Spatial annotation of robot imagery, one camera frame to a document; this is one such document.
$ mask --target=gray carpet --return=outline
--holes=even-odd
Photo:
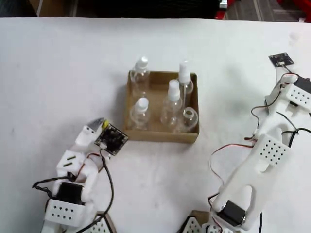
[[[305,14],[291,1],[279,5],[276,0],[241,0],[227,11],[228,20],[251,20],[269,22],[298,22]]]

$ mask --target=red object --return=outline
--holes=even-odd
[[[228,0],[228,7],[231,6],[235,0]],[[225,11],[217,11],[214,19],[223,19],[225,16]]]
[[[305,22],[311,23],[311,1],[310,0],[292,0],[301,10],[307,13]],[[283,0],[277,0],[279,4],[283,3]]]

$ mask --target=white table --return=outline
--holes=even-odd
[[[127,72],[140,55],[149,57],[151,70],[178,70],[182,59],[190,60],[201,133],[193,145],[130,141],[113,158],[110,216],[119,233],[173,233],[191,210],[209,210],[207,197],[220,182],[208,159],[253,132],[249,111],[275,84],[268,55],[286,51],[297,72],[311,74],[311,25],[305,23],[1,18],[0,33],[0,232],[39,232],[47,196],[32,184],[56,175],[57,162],[88,121],[104,116],[121,128]],[[310,136],[300,135],[295,159],[263,210],[263,233],[311,228]],[[227,178],[248,152],[225,149],[213,165]],[[94,195],[106,208],[104,172]]]

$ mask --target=floor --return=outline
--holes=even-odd
[[[88,0],[73,0],[72,16],[97,17]],[[291,0],[238,0],[227,11],[227,20],[298,22],[305,14]]]

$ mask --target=circuit board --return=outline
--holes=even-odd
[[[288,66],[294,64],[294,62],[287,53],[271,55],[269,56],[269,59],[275,67],[282,67],[284,65]]]
[[[96,139],[95,144],[99,146],[103,143],[107,146],[106,149],[104,149],[105,151],[111,155],[117,155],[127,140],[128,136],[126,134],[109,124],[103,129],[101,135]]]

